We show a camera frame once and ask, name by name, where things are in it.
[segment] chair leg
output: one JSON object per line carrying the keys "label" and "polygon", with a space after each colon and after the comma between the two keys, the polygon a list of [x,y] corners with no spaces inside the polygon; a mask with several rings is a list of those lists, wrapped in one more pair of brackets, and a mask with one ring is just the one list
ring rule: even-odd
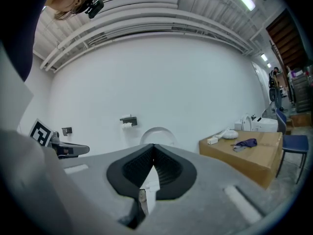
{"label": "chair leg", "polygon": [[302,163],[303,163],[303,158],[304,158],[304,153],[302,154],[302,157],[301,157],[301,163],[300,163],[299,168],[301,168],[301,166],[302,166]]}
{"label": "chair leg", "polygon": [[285,157],[285,151],[283,150],[283,156],[282,156],[282,160],[280,161],[279,167],[278,167],[278,171],[276,173],[276,177],[279,174],[280,168],[282,167],[283,161],[284,161],[284,157]]}
{"label": "chair leg", "polygon": [[299,182],[299,179],[300,179],[300,177],[301,177],[301,174],[302,174],[302,171],[303,171],[303,168],[304,168],[304,164],[305,164],[305,160],[306,160],[306,159],[307,159],[307,154],[304,154],[304,160],[303,160],[302,167],[301,167],[301,169],[300,169],[299,177],[298,177],[298,179],[297,179],[296,184]]}

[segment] black camera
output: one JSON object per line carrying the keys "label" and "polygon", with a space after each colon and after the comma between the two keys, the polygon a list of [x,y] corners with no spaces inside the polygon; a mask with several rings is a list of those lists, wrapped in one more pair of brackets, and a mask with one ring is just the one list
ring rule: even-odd
{"label": "black camera", "polygon": [[94,18],[95,15],[99,13],[99,11],[104,7],[103,1],[102,0],[97,0],[96,2],[93,2],[88,10],[85,12],[88,14],[89,18]]}

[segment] ceiling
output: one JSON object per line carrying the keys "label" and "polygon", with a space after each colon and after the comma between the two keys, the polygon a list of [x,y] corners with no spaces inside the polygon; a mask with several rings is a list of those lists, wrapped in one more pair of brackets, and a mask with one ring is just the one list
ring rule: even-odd
{"label": "ceiling", "polygon": [[58,72],[93,49],[144,34],[184,34],[215,40],[243,55],[265,53],[272,67],[266,27],[286,8],[281,0],[253,0],[249,11],[241,0],[106,0],[94,19],[82,13],[65,21],[53,19],[46,7],[35,33],[33,53],[43,60],[41,69]]}

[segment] person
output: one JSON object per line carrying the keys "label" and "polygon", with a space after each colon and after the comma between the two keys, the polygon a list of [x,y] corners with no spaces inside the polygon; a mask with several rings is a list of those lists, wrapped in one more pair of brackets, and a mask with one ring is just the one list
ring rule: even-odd
{"label": "person", "polygon": [[5,9],[1,40],[15,70],[25,81],[33,62],[35,31],[44,6],[56,10],[54,18],[65,20],[88,9],[93,0],[14,0]]}
{"label": "person", "polygon": [[269,83],[270,87],[272,87],[272,89],[275,89],[275,107],[278,108],[280,111],[284,111],[284,108],[282,107],[282,97],[280,94],[279,82],[277,80],[278,73],[279,69],[277,67],[274,67],[273,71],[271,71],[269,74]]}

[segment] small white box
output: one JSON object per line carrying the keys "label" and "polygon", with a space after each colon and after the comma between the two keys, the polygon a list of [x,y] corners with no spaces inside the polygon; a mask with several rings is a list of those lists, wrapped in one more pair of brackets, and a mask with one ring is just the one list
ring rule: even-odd
{"label": "small white box", "polygon": [[208,144],[214,144],[214,143],[217,143],[219,141],[218,138],[210,138],[207,140],[207,143]]}

